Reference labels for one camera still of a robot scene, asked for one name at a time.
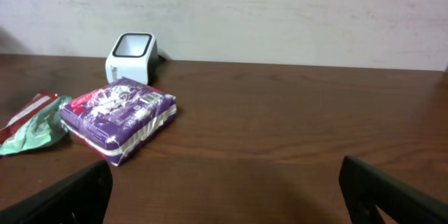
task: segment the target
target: pink logo on package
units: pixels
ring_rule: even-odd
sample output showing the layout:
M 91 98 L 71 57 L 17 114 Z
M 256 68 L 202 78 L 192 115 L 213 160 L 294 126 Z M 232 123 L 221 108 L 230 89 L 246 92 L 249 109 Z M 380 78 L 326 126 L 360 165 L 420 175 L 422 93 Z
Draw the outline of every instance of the pink logo on package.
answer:
M 70 107 L 73 109 L 73 112 L 76 114 L 80 114 L 80 113 L 84 112 L 84 108 L 81 108 L 79 106 L 90 101 L 94 97 L 95 93 L 98 92 L 98 90 L 100 90 L 100 89 L 93 90 L 90 93 L 84 94 L 76 99 L 71 100 Z

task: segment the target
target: black object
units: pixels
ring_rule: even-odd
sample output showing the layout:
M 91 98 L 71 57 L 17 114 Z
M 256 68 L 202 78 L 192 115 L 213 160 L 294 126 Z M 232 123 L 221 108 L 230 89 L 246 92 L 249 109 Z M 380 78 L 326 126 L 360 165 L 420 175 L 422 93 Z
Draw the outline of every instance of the black object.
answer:
M 346 156 L 339 185 L 351 222 L 384 223 L 379 207 L 398 223 L 448 223 L 448 205 Z
M 103 223 L 111 191 L 111 170 L 99 161 L 0 211 L 0 223 Z

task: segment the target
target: wood grain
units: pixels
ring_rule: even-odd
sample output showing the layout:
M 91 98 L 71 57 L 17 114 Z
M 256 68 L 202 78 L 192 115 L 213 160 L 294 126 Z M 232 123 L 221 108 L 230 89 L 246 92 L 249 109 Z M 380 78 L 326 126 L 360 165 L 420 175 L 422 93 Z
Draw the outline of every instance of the wood grain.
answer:
M 105 223 L 348 223 L 337 182 L 356 155 L 448 202 L 442 72 L 166 62 L 179 116 L 121 167 Z M 0 57 L 0 123 L 39 90 L 106 85 L 104 59 Z M 0 160 L 0 209 L 100 159 L 69 137 Z

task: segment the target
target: wooden table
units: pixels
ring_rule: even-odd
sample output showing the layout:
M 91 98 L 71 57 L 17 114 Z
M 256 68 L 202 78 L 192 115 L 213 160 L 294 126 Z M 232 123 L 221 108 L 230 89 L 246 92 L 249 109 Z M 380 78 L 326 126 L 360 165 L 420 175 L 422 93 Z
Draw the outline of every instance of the wooden table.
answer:
M 448 78 L 436 71 L 166 62 L 178 118 L 112 167 L 105 223 L 349 223 L 337 177 L 356 155 L 448 202 Z M 39 90 L 106 85 L 104 59 L 0 57 L 0 123 Z M 65 138 L 0 159 L 0 209 L 100 159 Z

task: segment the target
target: red and white stripe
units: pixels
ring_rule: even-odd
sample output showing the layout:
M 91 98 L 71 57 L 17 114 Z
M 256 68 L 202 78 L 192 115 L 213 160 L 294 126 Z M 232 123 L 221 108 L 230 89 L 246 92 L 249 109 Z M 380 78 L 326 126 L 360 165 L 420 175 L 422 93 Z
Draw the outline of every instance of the red and white stripe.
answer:
M 40 91 L 29 103 L 20 109 L 11 120 L 9 120 L 6 127 L 0 129 L 0 144 L 7 139 L 13 138 L 14 134 L 21 128 L 21 126 L 26 124 L 33 118 L 33 116 L 46 106 L 50 105 L 57 98 L 57 94 L 45 90 Z

